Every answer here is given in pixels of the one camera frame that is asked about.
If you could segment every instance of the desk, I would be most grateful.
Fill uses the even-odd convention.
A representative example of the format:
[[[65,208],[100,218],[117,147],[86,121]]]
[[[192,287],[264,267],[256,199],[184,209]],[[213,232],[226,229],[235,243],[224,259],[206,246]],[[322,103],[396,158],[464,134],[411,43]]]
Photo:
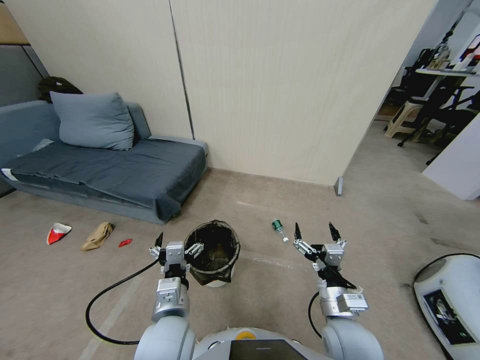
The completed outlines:
[[[422,100],[427,100],[430,95],[434,92],[435,88],[438,84],[445,79],[446,77],[455,77],[459,78],[459,82],[457,85],[461,85],[465,78],[479,78],[480,74],[467,72],[467,71],[448,71],[448,70],[428,70],[428,69],[417,69],[415,70],[416,73],[425,74],[425,75],[433,75],[436,76],[435,81],[431,84],[430,88],[426,91],[425,95],[423,95]]]

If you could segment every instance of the screen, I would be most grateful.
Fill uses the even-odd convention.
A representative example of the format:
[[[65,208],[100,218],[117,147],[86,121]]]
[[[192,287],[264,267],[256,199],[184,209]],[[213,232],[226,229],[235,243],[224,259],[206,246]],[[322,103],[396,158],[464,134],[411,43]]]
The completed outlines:
[[[307,360],[288,342],[276,340],[234,340],[230,360]]]
[[[451,345],[475,343],[441,289],[428,293],[423,298],[438,322],[438,327]]]

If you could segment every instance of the black backpack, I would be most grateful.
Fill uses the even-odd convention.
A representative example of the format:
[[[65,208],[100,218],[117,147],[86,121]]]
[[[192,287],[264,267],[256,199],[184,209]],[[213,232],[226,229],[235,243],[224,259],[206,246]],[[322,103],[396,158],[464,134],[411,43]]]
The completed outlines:
[[[38,83],[38,90],[40,91],[40,100],[45,100],[52,103],[50,92],[62,94],[83,94],[77,87],[73,86],[68,80],[63,77],[47,76]]]

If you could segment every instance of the gray pillow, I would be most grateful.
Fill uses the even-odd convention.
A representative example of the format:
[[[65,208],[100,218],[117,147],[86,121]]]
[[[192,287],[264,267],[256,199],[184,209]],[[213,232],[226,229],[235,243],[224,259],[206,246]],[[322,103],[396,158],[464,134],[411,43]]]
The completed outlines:
[[[118,92],[64,94],[50,91],[60,118],[60,140],[84,148],[129,150],[134,124]]]

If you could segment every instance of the black cable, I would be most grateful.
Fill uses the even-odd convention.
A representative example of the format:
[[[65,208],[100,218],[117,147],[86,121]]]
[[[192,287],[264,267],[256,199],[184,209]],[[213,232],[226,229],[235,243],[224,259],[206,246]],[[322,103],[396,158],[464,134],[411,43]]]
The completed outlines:
[[[314,322],[312,321],[312,304],[314,303],[315,299],[320,293],[317,291],[316,293],[313,294],[311,297],[310,303],[308,304],[308,321],[310,321],[311,328],[315,332],[315,334],[318,335],[318,337],[321,339],[322,335],[318,332],[317,328],[314,325]]]
[[[115,339],[112,339],[108,336],[105,336],[103,335],[100,331],[98,331],[95,326],[92,324],[92,322],[90,321],[90,308],[92,307],[92,305],[94,304],[94,302],[99,298],[101,297],[103,294],[105,294],[106,292],[112,290],[113,288],[116,288],[118,285],[121,285],[123,284],[124,282],[136,277],[137,275],[140,275],[141,273],[143,273],[144,271],[150,269],[152,266],[154,266],[155,264],[158,263],[158,259],[155,259],[154,262],[152,262],[151,264],[145,266],[143,269],[137,271],[136,273],[124,278],[123,280],[120,280],[119,282],[116,282],[114,283],[113,285],[110,285],[109,287],[107,287],[106,289],[100,291],[91,301],[90,303],[88,304],[88,306],[86,307],[86,311],[85,311],[85,320],[86,320],[86,324],[88,325],[88,327],[90,328],[90,330],[95,334],[97,335],[100,339],[102,340],[105,340],[109,343],[112,343],[112,344],[117,344],[117,345],[136,345],[140,342],[140,340],[136,340],[136,341],[122,341],[122,340],[115,340]]]
[[[443,256],[437,257],[435,260],[430,261],[427,265],[425,265],[424,267],[422,267],[422,268],[415,274],[415,276],[413,277],[413,282],[416,282],[417,279],[419,278],[420,274],[421,274],[426,268],[428,268],[430,265],[432,265],[433,263],[437,262],[438,260],[445,259],[445,258],[448,258],[448,257],[451,257],[451,256],[455,256],[455,255],[470,255],[470,256],[473,256],[473,257],[475,257],[475,258],[477,258],[477,259],[480,259],[480,256],[475,255],[475,254],[471,254],[471,253],[468,253],[468,252],[455,252],[455,253],[452,253],[452,254],[447,254],[447,255],[443,255]]]

